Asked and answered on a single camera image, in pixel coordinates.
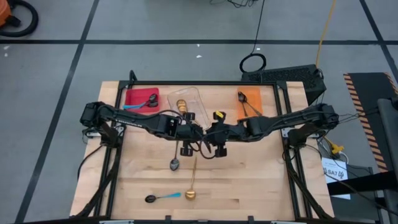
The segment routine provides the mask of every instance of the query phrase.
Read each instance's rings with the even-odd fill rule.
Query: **orange tray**
[[[262,114],[261,92],[258,87],[239,87],[236,92],[236,106],[238,107],[238,119],[246,118],[243,111],[243,105],[238,100],[238,92],[242,92],[248,98],[248,103]],[[258,116],[256,112],[247,104],[244,104],[248,117]]]

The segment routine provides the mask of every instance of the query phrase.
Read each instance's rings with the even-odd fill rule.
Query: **gray floor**
[[[94,0],[30,0],[38,29],[22,40],[80,40]],[[88,40],[253,39],[261,2],[235,9],[208,0],[99,0]],[[366,1],[384,40],[398,40],[395,0]],[[318,40],[331,0],[266,0],[259,39]],[[29,18],[24,9],[16,14]],[[361,4],[339,0],[326,40],[377,40]],[[76,44],[0,44],[0,223],[16,220],[19,207],[70,73]],[[258,45],[267,68],[315,63],[317,45]],[[239,80],[238,65],[252,44],[86,44],[26,213],[25,222],[66,218],[83,159],[78,119],[97,99],[106,80]],[[398,46],[388,50],[398,64]],[[247,70],[258,67],[249,62]],[[338,113],[355,113],[343,73],[389,72],[379,45],[324,45],[320,68],[328,91],[324,102]],[[350,164],[376,163],[358,121],[338,126],[330,138],[344,145]]]

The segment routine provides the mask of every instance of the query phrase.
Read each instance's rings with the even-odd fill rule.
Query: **black metal frame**
[[[131,80],[121,80],[119,81],[118,85],[118,93],[116,95],[116,102],[115,102],[115,107],[119,108],[121,106],[121,97],[123,94],[123,91],[126,88],[131,88],[133,85],[263,85],[263,86],[272,86],[274,89],[274,97],[275,97],[275,103],[276,103],[276,108],[277,108],[277,115],[282,114],[282,105],[280,103],[280,96],[279,96],[279,88],[282,89],[283,95],[284,95],[284,101],[285,101],[285,107],[286,107],[286,112],[292,112],[292,109],[290,107],[290,100],[289,100],[289,94],[287,92],[287,85],[286,82],[265,82],[265,83],[258,83],[258,82],[241,82],[241,81],[231,81],[231,82],[219,82],[219,81],[137,81],[136,77],[134,74],[131,75],[130,77]],[[109,197],[108,197],[108,202],[106,206],[106,213],[105,217],[111,218],[112,214],[112,208],[113,208],[113,200],[114,200],[114,194],[116,191],[116,182],[118,179],[118,169],[119,169],[119,164],[120,164],[120,158],[121,158],[121,151],[123,147],[123,137],[122,137],[122,143],[121,145],[116,148],[116,155],[115,155],[115,160],[114,163],[116,163],[116,171],[113,172],[113,178],[111,181],[111,186],[109,189]],[[290,154],[289,154],[289,146],[282,141],[283,147],[286,159],[290,160]],[[109,162],[111,158],[111,151],[112,149],[108,147],[105,152],[105,157],[104,157],[104,163],[103,163],[103,168],[101,172],[101,179],[99,184],[102,185],[104,184],[105,178],[107,177],[108,174],[108,169],[109,169]],[[301,181],[305,185],[305,177],[304,177],[304,171],[303,171],[303,165],[301,162],[301,157],[300,157],[300,151],[296,152],[296,166],[297,166],[297,172],[300,176]],[[293,205],[293,211],[294,211],[294,217],[295,219],[300,218],[300,210],[299,210],[299,202],[297,200],[297,192],[295,188],[295,183],[293,179],[288,176],[289,178],[289,188],[290,188],[290,194],[291,194],[291,199],[292,199],[292,205]],[[94,209],[94,216],[99,216],[100,211],[101,211],[101,204],[103,202],[102,197],[99,198],[98,202],[96,203],[95,209]],[[305,205],[305,213],[307,215],[307,218],[312,218],[312,213],[311,213],[311,207],[310,204],[307,202],[307,200],[304,199],[304,205]]]
[[[272,86],[274,89],[274,98],[275,98],[275,105],[277,109],[277,115],[282,114],[282,105],[280,103],[280,96],[279,96],[279,89],[282,90],[283,95],[284,95],[284,101],[285,101],[285,107],[286,107],[286,112],[292,112],[291,106],[290,106],[290,99],[289,99],[289,93],[287,91],[287,85],[286,82],[266,82],[266,83],[258,83],[258,82],[241,82],[241,81],[232,81],[232,82],[219,82],[219,81],[137,81],[134,73],[130,73],[130,80],[122,80],[119,81],[118,85],[118,93],[116,95],[116,102],[115,102],[115,107],[119,108],[121,106],[121,98],[123,91],[126,88],[132,88],[133,85],[257,85],[257,86]],[[285,159],[286,161],[290,160],[290,154],[289,154],[289,146],[287,145],[286,141],[283,141],[283,136],[282,136],[282,131],[280,131],[280,135],[282,138],[282,145],[284,148],[285,152]],[[106,179],[109,180],[111,178],[111,186],[109,189],[109,197],[108,197],[108,202],[106,206],[106,213],[105,216],[100,216],[100,210],[101,210],[101,204],[102,204],[102,197],[98,198],[98,201],[96,203],[95,209],[94,209],[94,214],[92,217],[87,217],[88,214],[85,215],[85,217],[75,217],[72,219],[69,219],[71,223],[97,223],[98,220],[110,220],[111,219],[111,214],[112,214],[112,209],[113,209],[113,200],[114,200],[114,194],[116,191],[116,182],[118,180],[118,170],[119,170],[119,165],[120,165],[120,158],[121,158],[121,153],[122,153],[122,147],[123,147],[123,137],[124,135],[121,135],[122,141],[119,145],[119,147],[116,148],[116,155],[114,158],[114,164],[113,164],[113,169],[108,173],[109,169],[109,162],[111,158],[111,148],[106,149],[106,154],[104,157],[104,164],[102,168],[102,173],[101,173],[101,180],[100,180],[100,186],[102,186],[104,183],[106,183]],[[304,171],[303,171],[303,165],[301,161],[301,156],[300,156],[300,151],[295,151],[295,157],[296,157],[296,169],[298,176],[300,177],[300,180],[306,186],[305,183],[305,176],[304,176]],[[294,217],[296,222],[307,222],[307,223],[340,223],[340,224],[354,224],[354,223],[360,223],[360,222],[345,222],[345,221],[339,221],[339,220],[326,220],[326,219],[316,219],[312,217],[312,209],[311,206],[308,202],[307,199],[303,198],[304,202],[304,208],[305,208],[305,214],[307,217],[303,218],[300,215],[300,210],[299,210],[299,202],[297,198],[297,191],[295,187],[295,182],[291,178],[291,176],[288,175],[288,180],[289,180],[289,189],[290,189],[290,195],[292,199],[292,206],[293,206],[293,211],[294,211]],[[97,190],[96,194],[104,192],[104,190]],[[134,220],[134,223],[198,223],[198,220],[172,220],[171,216],[167,215],[165,217],[165,220]],[[248,216],[247,221],[217,221],[217,220],[208,220],[206,223],[266,223],[266,224],[271,224],[270,221],[254,221],[253,216]]]

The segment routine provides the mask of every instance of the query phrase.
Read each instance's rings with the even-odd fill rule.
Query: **orange striped tape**
[[[391,87],[394,89],[394,92],[396,93],[396,95],[398,95],[398,89],[397,89],[397,87],[395,86],[394,81],[392,81],[392,78],[391,78],[390,74],[388,74],[387,72],[384,72],[384,74],[386,74],[388,80],[389,80],[390,83],[391,83]]]
[[[391,77],[386,73],[387,77],[389,78],[392,86],[394,86],[394,82],[392,81]],[[381,151],[379,149],[379,145],[376,142],[376,138],[373,135],[373,131],[371,129],[371,126],[369,124],[368,119],[365,117],[365,113],[361,104],[361,100],[359,100],[358,93],[355,90],[354,83],[351,79],[351,76],[349,74],[344,74],[343,75],[344,81],[347,84],[347,88],[349,91],[349,95],[351,96],[351,99],[353,100],[354,107],[356,111],[358,112],[358,118],[359,121],[362,124],[362,128],[364,129],[364,132],[366,133],[366,138],[368,139],[368,143],[371,147],[374,159],[376,160],[377,167],[379,168],[379,172],[387,172],[387,165],[384,162],[383,156],[381,154]],[[394,87],[394,91],[396,91],[396,94],[398,95],[398,90]]]

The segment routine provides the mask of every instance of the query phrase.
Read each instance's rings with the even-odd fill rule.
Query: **floor tile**
[[[398,1],[366,1],[384,40],[398,40]]]
[[[0,45],[0,223],[15,221],[75,50]]]
[[[88,39],[252,39],[260,9],[207,0],[101,0]]]
[[[330,6],[331,1],[266,0],[259,38],[317,40]],[[254,39],[260,9],[261,1],[236,9],[200,0],[102,0],[88,38]],[[325,39],[375,39],[359,2],[338,1]]]
[[[268,0],[261,39],[320,39],[332,0]],[[359,1],[337,1],[325,40],[376,40]]]
[[[27,0],[39,14],[37,29],[20,39],[40,40],[79,40],[90,13],[93,0]],[[21,30],[27,27],[32,18],[30,12],[23,6],[17,6],[13,14],[21,21]]]

